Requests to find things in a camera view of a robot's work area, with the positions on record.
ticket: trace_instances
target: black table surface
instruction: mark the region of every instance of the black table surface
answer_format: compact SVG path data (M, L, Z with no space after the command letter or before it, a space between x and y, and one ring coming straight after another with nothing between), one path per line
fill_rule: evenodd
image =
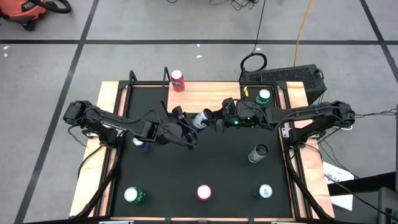
M253 100L261 87L249 87ZM168 89L133 88L127 117L137 119L153 109L163 121ZM271 99L268 106L275 105ZM146 117L155 120L153 114ZM279 133L260 128L226 128L223 134L212 129L200 132L194 150L176 144L151 146L142 152L127 138L121 152L120 173L114 182L111 202L113 217L209 217L209 218L292 218L287 174ZM248 154L257 144L265 144L268 155L257 164ZM198 186L212 189L207 202L197 199ZM251 190L261 184L272 187L272 196L258 199ZM138 187L147 192L143 204L125 201L124 191Z

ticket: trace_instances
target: wooden table frame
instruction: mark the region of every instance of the wooden table frame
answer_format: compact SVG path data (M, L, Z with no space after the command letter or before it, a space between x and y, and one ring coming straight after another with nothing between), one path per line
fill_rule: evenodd
M239 82L208 82L206 85L213 85L211 88L213 91L223 91L227 95L235 97L236 88L238 88L240 98L240 88ZM144 85L144 87L153 87L159 85ZM127 88L121 89L120 97L117 98L119 88L119 82L103 82L101 84L101 89L98 96L97 106L99 106L102 110L106 110L109 112L117 113L120 116L124 114L124 105L126 101ZM187 97L191 97L192 95L197 93L197 90L189 91L189 88L186 88L184 91ZM287 91L288 98L290 100L291 108L296 108L300 106L307 106L307 97L305 95L305 90L303 87L303 83L301 82L287 82ZM280 105L282 108L286 108L285 95L282 89L279 89L279 98L281 99ZM295 127L303 127L308 123L312 122L311 120L306 121L296 121ZM309 139L307 144L318 149L317 141L314 139ZM87 142L87 148L85 151L84 158L89 155L92 151L94 151L99 146L98 138L89 139ZM112 165L114 155L116 150L110 149L107 153L109 154L109 164L108 170ZM76 215L80 212L86 203L90 200L92 195L95 193L96 189L99 187L99 182L101 176L104 176L105 173L102 171L103 164L105 162L104 158L106 154L106 149L101 149L95 155L93 155L86 164L81 169L80 178L78 179L78 183L76 186L75 197L73 199L70 215ZM328 192L328 187L326 185L326 179L324 177L322 160L318 152L314 151L309 147L305 147L300 150L300 155L302 159L302 167L305 176L305 181L307 183L307 189L314 196L315 200L322 206L322 208L329 214L334 217L333 207L331 206L331 200ZM292 161L293 166L297 170L296 161ZM307 217L306 207L303 199L303 195L300 189L295 186L298 200L298 209L301 217ZM101 199L101 205L98 210L99 216L106 215L106 207L109 201L110 195L110 187L107 186L104 191L103 197ZM317 217L315 212L312 210L312 215L314 218ZM153 220L153 221L162 221L165 218L154 218L154 217L113 217L115 220ZM209 221L241 221L247 222L247 218L172 218L172 221L194 221L194 220L209 220ZM257 222L269 222L269 221L294 221L295 218L255 218L254 221Z

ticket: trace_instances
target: vacuum hose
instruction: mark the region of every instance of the vacuum hose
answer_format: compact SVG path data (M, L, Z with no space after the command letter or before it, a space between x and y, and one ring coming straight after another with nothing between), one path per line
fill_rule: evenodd
M35 5L43 7L55 13L66 14L69 13L72 9L67 0L59 0L65 6L65 8L63 9L58 8L58 6L54 2L42 2L41 0L29 0L29 1L34 3Z

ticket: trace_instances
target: black floor stripe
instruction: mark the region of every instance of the black floor stripe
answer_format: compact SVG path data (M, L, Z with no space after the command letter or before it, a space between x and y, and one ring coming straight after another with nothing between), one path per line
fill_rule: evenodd
M79 44L80 40L0 40L0 44ZM255 40L84 40L98 45L162 45L162 44L254 44ZM398 40L386 42L398 45ZM295 45L296 40L258 40L265 45ZM378 40L301 40L300 45L379 45Z
M70 65L68 75L65 79L65 83L63 84L62 91L61 91L60 97L58 99L57 105L55 107L55 111L52 116L49 129L47 130L47 134L45 135L44 142L43 142L42 148L39 153L39 157L37 158L36 165L34 167L32 176L30 177L30 181L26 188L24 198L22 199L22 202L18 209L18 213L17 213L14 223L23 223L24 222L30 201L32 200L34 190L36 188L37 182L39 181L40 173L43 169L45 158L47 157L47 153L49 151L50 143L53 138L55 128L57 127L57 123L60 119L62 107L63 107L63 104L65 103L65 99L67 97L67 93L68 93L70 84L72 82L72 78L75 74L75 70L76 70L76 67L79 62L81 51L83 50L84 40L87 38L91 22L93 21L93 17L94 17L94 13L95 13L97 5L98 5L98 1L99 0L94 0L93 5L91 7L90 14L88 15L88 18L87 18L87 21L85 24L85 28L83 29L83 33L80 37L80 43L77 46L75 55L73 56L73 60Z
M372 16L372 13L371 13L371 11L369 9L369 6L366 3L366 1L365 0L360 0L360 2L361 2L361 5L362 5L362 7L363 7L363 9L365 11L366 16L369 19L369 22L371 23L371 26L373 28L374 34L376 35L377 40L380 42L381 49L383 50L384 56L386 57L386 60L387 60L388 64L390 65L391 71L394 74L394 76L396 78L396 81L398 82L397 64L396 64L394 58L392 57L392 55L390 53L390 50L387 47L387 42L384 41L384 38L381 35L381 32L380 32L380 30L379 30L379 28L378 28L378 26L376 24L376 21L374 20L374 18ZM391 45L393 45L393 43L396 43L396 41L392 41L392 42L390 41L389 43Z

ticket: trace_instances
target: gray floor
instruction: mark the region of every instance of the gray floor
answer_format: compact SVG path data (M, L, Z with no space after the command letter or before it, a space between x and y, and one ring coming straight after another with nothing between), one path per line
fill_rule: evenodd
M96 102L102 81L125 80L130 69L139 80L160 80L164 66L181 69L186 80L237 80L239 64L254 46L235 40L254 40L261 14L260 4L251 11L237 12L227 2L210 6L207 0L70 3L73 13L48 13L34 32L0 21L1 223L14 223L18 212L17 220L25 222L68 217L84 150L67 134L68 126L59 117L69 102ZM259 39L295 40L307 3L268 0ZM367 4L384 40L398 40L398 2ZM94 18L86 24L91 9L96 9ZM222 41L204 44L208 39ZM379 45L384 42L370 44L378 38L360 1L314 1L302 40L340 41L338 45L307 42L299 48L298 65L314 63L325 73L328 91L324 101L348 102L357 113L389 110L398 103L397 80L386 51ZM345 40L361 41L349 45ZM257 46L268 57L267 68L293 65L295 46L291 43L294 41ZM398 45L388 45L387 49L398 58ZM259 63L253 59L247 68L255 69ZM64 96L65 80L67 95L63 101L60 95ZM57 103L61 113L54 112ZM56 126L50 125L52 119ZM46 137L51 141L49 147L44 144ZM328 142L339 161L360 177L395 169L394 117L359 119L352 131L338 131ZM32 176L40 152L44 164L39 175L35 172ZM22 203L29 181L33 194L28 191ZM374 196L364 198L376 203ZM354 212L340 208L335 212L338 219L366 222L374 222L376 215L356 200Z

